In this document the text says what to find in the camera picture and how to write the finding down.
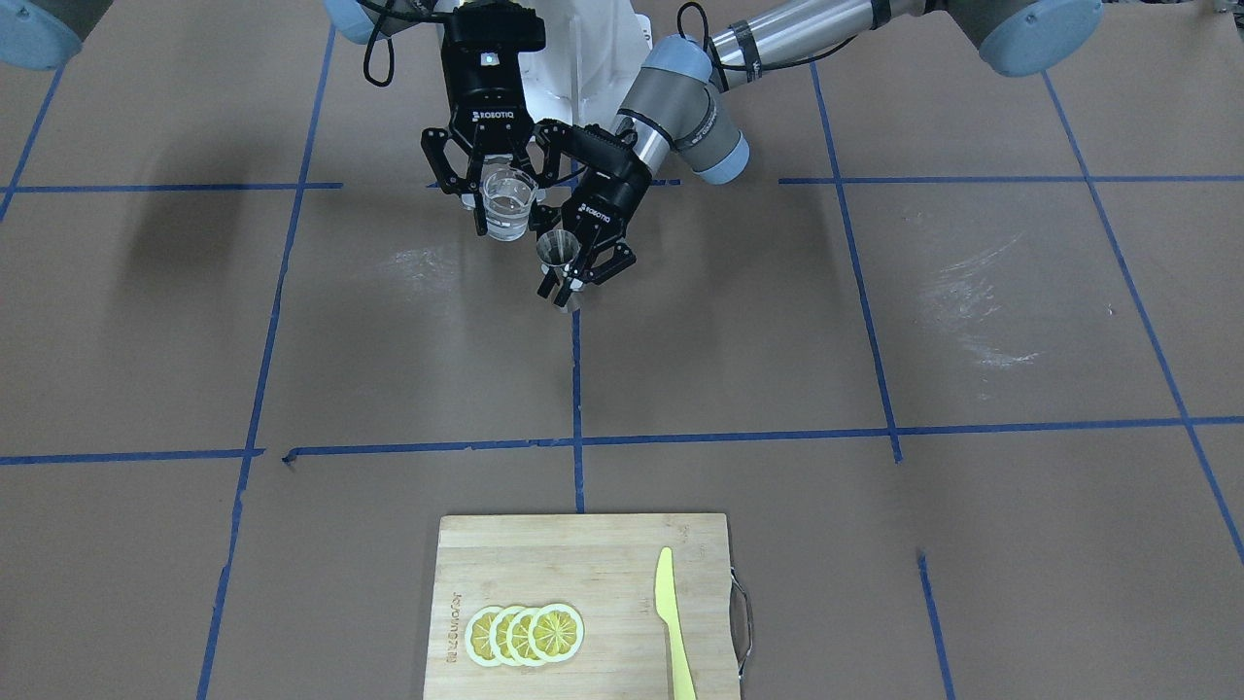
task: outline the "blue tape line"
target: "blue tape line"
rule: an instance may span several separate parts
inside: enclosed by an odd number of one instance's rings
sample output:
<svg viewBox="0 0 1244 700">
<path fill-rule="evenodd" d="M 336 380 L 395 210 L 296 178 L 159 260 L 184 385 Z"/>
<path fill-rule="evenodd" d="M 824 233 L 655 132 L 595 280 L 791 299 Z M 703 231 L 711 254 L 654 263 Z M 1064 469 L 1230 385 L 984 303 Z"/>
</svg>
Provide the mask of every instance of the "blue tape line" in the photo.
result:
<svg viewBox="0 0 1244 700">
<path fill-rule="evenodd" d="M 586 513 L 587 504 L 583 497 L 583 373 L 582 373 L 582 334 L 578 320 L 580 308 L 575 308 L 570 320 L 570 346 L 573 358 L 573 414 L 575 414 L 575 512 Z"/>
<path fill-rule="evenodd" d="M 842 438 L 888 438 L 883 428 L 843 430 L 787 430 L 771 433 L 697 433 L 682 435 L 613 435 L 585 438 L 583 445 L 671 445 L 687 443 L 768 443 L 779 440 L 832 440 Z"/>
<path fill-rule="evenodd" d="M 1183 419 L 1135 419 L 1120 421 L 1067 421 L 1045 424 L 982 424 L 955 426 L 901 428 L 899 435 L 975 435 L 990 433 L 1044 433 L 1074 430 L 1125 430 L 1138 428 L 1178 428 Z"/>
<path fill-rule="evenodd" d="M 1244 175 L 1090 175 L 1093 182 L 1244 182 Z M 916 177 L 845 177 L 843 184 L 945 184 L 945 183 L 1016 183 L 1016 182 L 1084 182 L 1084 175 L 916 175 Z M 778 184 L 833 184 L 831 177 L 781 177 Z"/>
<path fill-rule="evenodd" d="M 812 88 L 816 91 L 816 104 L 821 109 L 821 127 L 825 129 L 825 145 L 830 152 L 830 167 L 833 169 L 833 185 L 838 194 L 838 208 L 842 210 L 842 226 L 846 229 L 847 247 L 851 250 L 851 269 L 855 270 L 856 286 L 860 290 L 860 306 L 863 310 L 865 327 L 868 329 L 872 364 L 877 373 L 877 389 L 881 392 L 881 408 L 886 413 L 886 428 L 889 430 L 889 444 L 894 451 L 894 464 L 898 464 L 903 461 L 903 449 L 898 443 L 894 409 L 891 405 L 889 389 L 886 385 L 886 368 L 881 362 L 881 344 L 877 342 L 877 328 L 873 325 L 872 308 L 868 305 L 868 290 L 863 282 L 863 266 L 860 264 L 860 249 L 856 246 L 855 226 L 851 224 L 851 209 L 847 206 L 847 194 L 842 187 L 842 170 L 838 168 L 838 152 L 833 145 L 830 112 L 825 107 L 825 96 L 821 93 L 821 77 L 816 72 L 816 63 L 809 63 L 809 67 L 812 72 Z"/>
<path fill-rule="evenodd" d="M 113 193 L 113 191 L 250 191 L 250 190 L 295 190 L 302 189 L 341 189 L 341 182 L 271 182 L 271 183 L 207 183 L 207 184 L 51 184 L 37 187 L 19 187 L 20 194 L 63 194 L 63 193 Z"/>
<path fill-rule="evenodd" d="M 63 75 L 65 68 L 58 68 L 56 75 L 52 76 L 52 83 L 47 86 L 47 94 L 44 96 L 44 103 L 40 104 L 39 114 L 35 116 L 35 123 L 30 127 L 30 134 L 26 137 L 26 144 L 21 149 L 21 157 L 17 158 L 17 167 L 14 168 L 9 187 L 5 188 L 4 199 L 0 200 L 0 221 L 9 213 L 9 205 L 12 204 L 12 195 L 17 191 L 17 183 L 21 182 L 21 173 L 26 169 L 26 162 L 30 160 L 30 152 L 35 149 L 39 131 L 44 128 L 44 119 L 47 117 L 47 109 L 52 106 L 52 97 L 56 96 L 56 88 L 61 86 L 61 77 Z"/>
<path fill-rule="evenodd" d="M 235 460 L 262 455 L 262 450 L 172 450 L 165 453 L 98 453 L 85 455 L 21 455 L 0 458 L 0 466 L 96 465 L 109 463 L 177 463 L 184 460 Z"/>
<path fill-rule="evenodd" d="M 1192 425 L 1244 425 L 1244 417 L 1213 417 L 1192 419 Z"/>
<path fill-rule="evenodd" d="M 320 82 L 316 86 L 315 104 L 311 108 L 311 123 L 307 127 L 306 144 L 302 149 L 302 167 L 299 170 L 299 187 L 294 195 L 294 210 L 290 213 L 290 226 L 285 234 L 285 250 L 281 254 L 281 271 L 276 276 L 276 292 L 272 297 L 272 312 L 267 323 L 267 337 L 264 341 L 264 359 L 259 367 L 259 380 L 255 387 L 255 404 L 251 409 L 250 428 L 246 433 L 246 450 L 254 450 L 255 439 L 259 435 L 259 418 L 264 410 L 264 393 L 267 389 L 267 374 L 272 364 L 272 347 L 276 343 L 276 328 L 281 320 L 281 293 L 285 286 L 285 275 L 290 269 L 290 252 L 294 249 L 294 237 L 299 228 L 299 216 L 302 213 L 302 198 L 306 193 L 307 173 L 311 169 L 311 153 L 315 149 L 316 129 L 320 124 L 320 108 L 323 104 L 323 92 L 328 83 L 328 66 L 332 62 L 332 46 L 336 29 L 328 27 L 328 39 L 323 48 L 323 63 L 320 67 Z M 250 479 L 250 465 L 253 458 L 243 458 L 241 469 L 238 472 L 238 490 L 234 495 L 233 518 L 229 530 L 229 556 L 225 566 L 220 569 L 220 579 L 216 583 L 216 598 L 211 609 L 211 624 L 208 629 L 208 644 L 203 652 L 203 669 L 199 673 L 199 689 L 197 700 L 207 700 L 208 688 L 211 684 L 211 668 L 216 655 L 216 642 L 220 637 L 220 620 L 224 617 L 225 597 L 229 593 L 229 577 L 233 572 L 234 553 L 238 548 L 238 533 L 241 527 L 243 501 L 241 496 L 246 491 L 246 482 Z"/>
<path fill-rule="evenodd" d="M 295 448 L 281 458 L 286 465 L 299 458 L 325 458 L 335 455 L 402 455 L 412 453 L 463 453 L 468 450 L 526 450 L 531 448 L 570 448 L 572 438 L 536 440 L 484 440 L 476 443 L 411 443 L 392 445 L 330 445 Z"/>
<path fill-rule="evenodd" d="M 1090 175 L 1093 182 L 1244 182 L 1238 175 Z"/>
<path fill-rule="evenodd" d="M 1244 425 L 1244 417 L 1207 417 L 1192 419 L 1197 425 Z M 1182 419 L 1125 419 L 1113 421 L 1061 421 L 1030 424 L 980 424 L 952 426 L 911 426 L 899 428 L 898 434 L 908 435 L 975 435 L 1008 433 L 1056 433 L 1076 430 L 1130 430 L 1151 428 L 1178 428 Z M 781 440 L 838 440 L 858 438 L 888 438 L 884 428 L 840 429 L 840 430 L 790 430 L 770 433 L 708 433 L 672 435 L 610 435 L 597 438 L 544 438 L 532 440 L 485 440 L 463 443 L 411 443 L 389 445 L 333 445 L 295 448 L 282 461 L 286 464 L 302 456 L 340 456 L 340 455 L 382 455 L 404 453 L 458 453 L 465 450 L 527 450 L 541 448 L 573 448 L 576 441 L 583 446 L 597 448 L 608 445 L 669 445 L 695 443 L 769 443 Z"/>
<path fill-rule="evenodd" d="M 1223 491 L 1218 486 L 1218 477 L 1214 476 L 1214 470 L 1209 466 L 1209 460 L 1205 458 L 1205 451 L 1200 445 L 1200 438 L 1197 436 L 1197 429 L 1193 425 L 1192 418 L 1188 415 L 1188 408 L 1184 405 L 1183 395 L 1179 394 L 1179 387 L 1174 382 L 1174 373 L 1171 372 L 1171 364 L 1167 363 L 1166 354 L 1162 352 L 1162 343 L 1158 341 L 1158 333 L 1153 327 L 1153 321 L 1149 318 L 1148 311 L 1144 308 L 1144 302 L 1141 300 L 1141 292 L 1136 286 L 1136 280 L 1132 277 L 1131 269 L 1127 266 L 1127 259 L 1123 256 L 1123 249 L 1118 242 L 1118 236 L 1115 235 L 1115 226 L 1111 225 L 1110 216 L 1106 214 L 1106 205 L 1102 204 L 1101 194 L 1097 193 L 1097 184 L 1088 173 L 1088 163 L 1085 160 L 1084 153 L 1080 149 L 1080 142 L 1076 139 L 1076 134 L 1071 129 L 1071 121 L 1067 118 L 1066 109 L 1062 108 L 1062 101 L 1059 99 L 1059 92 L 1054 88 L 1054 81 L 1050 80 L 1050 73 L 1047 71 L 1041 71 L 1041 77 L 1045 78 L 1045 87 L 1050 92 L 1050 99 L 1054 101 L 1054 108 L 1059 112 L 1059 119 L 1062 121 L 1062 129 L 1066 131 L 1067 140 L 1071 143 L 1071 150 L 1076 154 L 1076 160 L 1080 163 L 1080 170 L 1084 173 L 1085 184 L 1088 185 L 1088 191 L 1092 194 L 1093 205 L 1097 206 L 1097 215 L 1101 218 L 1102 226 L 1106 229 L 1106 236 L 1110 239 L 1110 246 L 1115 251 L 1115 259 L 1118 261 L 1118 269 L 1123 274 L 1123 281 L 1127 282 L 1127 290 L 1132 295 L 1132 302 L 1136 305 L 1136 310 L 1141 316 L 1141 322 L 1144 325 L 1144 332 L 1149 336 L 1149 343 L 1153 346 L 1153 353 L 1157 356 L 1158 366 L 1162 368 L 1162 375 L 1166 378 L 1167 387 L 1171 390 L 1171 398 L 1174 399 L 1176 408 L 1179 409 L 1179 418 L 1183 420 L 1184 430 L 1188 433 L 1188 440 L 1192 441 L 1192 449 L 1197 454 L 1197 460 L 1200 463 L 1200 471 L 1205 475 L 1209 490 L 1213 492 L 1214 501 L 1218 504 L 1218 512 L 1222 515 L 1223 522 L 1227 525 L 1227 532 L 1230 535 L 1232 543 L 1235 546 L 1235 555 L 1239 557 L 1240 563 L 1244 564 L 1244 541 L 1240 540 L 1239 528 L 1235 527 L 1235 520 L 1232 517 L 1230 509 L 1227 506 L 1227 499 L 1223 496 Z"/>
<path fill-rule="evenodd" d="M 945 700 L 954 700 L 954 679 L 950 676 L 950 660 L 945 655 L 945 639 L 942 637 L 942 619 L 937 614 L 937 602 L 933 599 L 933 583 L 929 581 L 929 562 L 921 552 L 917 566 L 921 569 L 921 588 L 924 589 L 924 608 L 929 613 L 929 627 L 933 629 L 933 644 L 937 647 L 937 664 L 942 669 L 942 685 L 945 688 Z"/>
</svg>

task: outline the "water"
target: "water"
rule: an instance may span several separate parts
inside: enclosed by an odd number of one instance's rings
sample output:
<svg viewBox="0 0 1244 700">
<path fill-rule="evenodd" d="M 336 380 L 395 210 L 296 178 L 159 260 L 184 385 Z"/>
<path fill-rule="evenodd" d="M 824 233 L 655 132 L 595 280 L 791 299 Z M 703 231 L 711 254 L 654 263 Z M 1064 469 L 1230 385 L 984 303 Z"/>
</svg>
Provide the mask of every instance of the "water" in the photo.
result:
<svg viewBox="0 0 1244 700">
<path fill-rule="evenodd" d="M 525 173 L 504 168 L 484 180 L 484 214 L 488 234 L 498 240 L 516 240 L 527 231 L 535 183 Z"/>
</svg>

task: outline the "light blue robot joint cap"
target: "light blue robot joint cap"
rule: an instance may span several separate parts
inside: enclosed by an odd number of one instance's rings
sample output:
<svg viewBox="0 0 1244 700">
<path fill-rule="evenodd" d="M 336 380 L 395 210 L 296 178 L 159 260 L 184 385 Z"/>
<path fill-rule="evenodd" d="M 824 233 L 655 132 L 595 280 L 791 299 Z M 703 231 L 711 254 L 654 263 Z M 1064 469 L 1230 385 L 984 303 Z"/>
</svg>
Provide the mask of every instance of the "light blue robot joint cap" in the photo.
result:
<svg viewBox="0 0 1244 700">
<path fill-rule="evenodd" d="M 713 77 L 713 62 L 708 53 L 690 39 L 678 35 L 662 39 L 644 58 L 642 67 L 684 75 L 705 85 Z"/>
<path fill-rule="evenodd" d="M 1041 72 L 1080 48 L 1101 16 L 1101 0 L 1040 0 L 998 25 L 980 57 L 1004 76 Z"/>
<path fill-rule="evenodd" d="M 47 10 L 25 0 L 0 0 L 0 61 L 52 71 L 82 51 L 82 39 Z"/>
<path fill-rule="evenodd" d="M 709 184 L 725 184 L 739 177 L 743 169 L 748 167 L 748 160 L 750 159 L 751 145 L 748 144 L 748 138 L 743 133 L 739 133 L 739 142 L 735 143 L 729 155 L 722 158 L 722 162 L 712 168 L 695 174 L 704 178 L 704 182 Z"/>
<path fill-rule="evenodd" d="M 367 44 L 367 40 L 372 37 L 376 22 L 355 0 L 323 0 L 323 9 L 332 19 L 332 26 L 337 27 L 337 31 L 350 41 Z M 383 40 L 386 36 L 382 34 L 377 39 Z"/>
</svg>

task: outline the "small glass cup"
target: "small glass cup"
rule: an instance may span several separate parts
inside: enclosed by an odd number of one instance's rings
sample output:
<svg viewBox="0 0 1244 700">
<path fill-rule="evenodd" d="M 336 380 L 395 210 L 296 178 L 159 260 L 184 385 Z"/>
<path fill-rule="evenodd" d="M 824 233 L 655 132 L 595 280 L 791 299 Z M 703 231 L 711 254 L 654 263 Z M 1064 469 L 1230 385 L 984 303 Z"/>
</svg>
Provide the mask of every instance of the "small glass cup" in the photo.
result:
<svg viewBox="0 0 1244 700">
<path fill-rule="evenodd" d="M 527 231 L 536 182 L 514 168 L 498 168 L 484 179 L 484 218 L 488 234 L 498 240 L 518 240 Z"/>
<path fill-rule="evenodd" d="M 550 267 L 564 267 L 575 261 L 582 246 L 573 233 L 555 228 L 536 240 L 536 255 Z"/>
</svg>

